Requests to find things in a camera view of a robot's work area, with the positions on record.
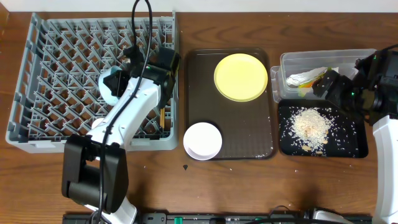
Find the transparent plastic container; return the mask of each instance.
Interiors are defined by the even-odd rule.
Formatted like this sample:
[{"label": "transparent plastic container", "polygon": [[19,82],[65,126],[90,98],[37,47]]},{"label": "transparent plastic container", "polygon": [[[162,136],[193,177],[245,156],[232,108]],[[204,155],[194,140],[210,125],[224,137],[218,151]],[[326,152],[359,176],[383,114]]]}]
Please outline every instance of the transparent plastic container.
[{"label": "transparent plastic container", "polygon": [[284,53],[280,56],[280,67],[271,68],[271,83],[274,101],[281,99],[321,100],[313,94],[312,88],[298,88],[288,85],[286,79],[293,74],[308,72],[315,68],[339,68],[339,73],[353,79],[356,75],[356,59],[366,58],[375,49],[322,50],[313,52]]}]

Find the white bowl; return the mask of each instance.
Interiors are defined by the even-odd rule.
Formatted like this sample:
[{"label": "white bowl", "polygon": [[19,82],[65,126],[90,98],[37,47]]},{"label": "white bowl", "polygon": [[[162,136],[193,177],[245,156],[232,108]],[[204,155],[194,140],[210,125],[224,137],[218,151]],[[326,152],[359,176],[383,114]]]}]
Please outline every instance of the white bowl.
[{"label": "white bowl", "polygon": [[223,144],[220,131],[209,123],[197,123],[184,134],[185,151],[192,158],[205,161],[217,155]]}]

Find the wood grain surface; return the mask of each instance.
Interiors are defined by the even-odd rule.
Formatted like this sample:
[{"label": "wood grain surface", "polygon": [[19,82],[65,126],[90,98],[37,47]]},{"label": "wood grain surface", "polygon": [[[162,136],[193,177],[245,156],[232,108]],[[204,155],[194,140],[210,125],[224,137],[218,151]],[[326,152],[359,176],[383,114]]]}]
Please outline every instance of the wood grain surface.
[{"label": "wood grain surface", "polygon": [[[130,16],[39,15],[43,19]],[[62,154],[28,154],[4,139],[30,17],[27,12],[10,13],[0,46],[0,223],[60,223],[64,213],[88,212],[61,195]],[[397,14],[178,13],[177,17],[183,56],[192,49],[260,47],[268,53],[271,66],[279,64],[284,52],[380,49],[396,44],[398,37]],[[184,92],[182,74],[183,70],[180,93]],[[317,205],[341,213],[373,213],[377,154],[370,127],[365,159],[292,157],[278,152],[268,161],[196,162],[182,147],[184,101],[181,94],[180,144],[175,150],[127,154],[128,197],[138,208],[266,213],[277,205],[292,210]]]}]

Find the dish rack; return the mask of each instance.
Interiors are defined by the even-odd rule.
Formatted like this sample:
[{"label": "dish rack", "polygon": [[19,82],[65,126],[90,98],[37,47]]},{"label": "dish rack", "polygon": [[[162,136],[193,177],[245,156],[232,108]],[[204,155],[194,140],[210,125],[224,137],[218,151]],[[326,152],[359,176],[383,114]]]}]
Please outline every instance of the dish rack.
[{"label": "dish rack", "polygon": [[[98,77],[117,65],[126,68],[123,48],[136,43],[145,57],[167,47],[178,52],[175,13],[149,18],[50,19],[32,15],[19,71],[6,141],[30,153],[63,152],[72,134],[85,135],[96,118],[112,109],[100,95]],[[131,141],[133,151],[171,150],[178,144],[178,82],[165,108],[165,127],[154,108]]]}]

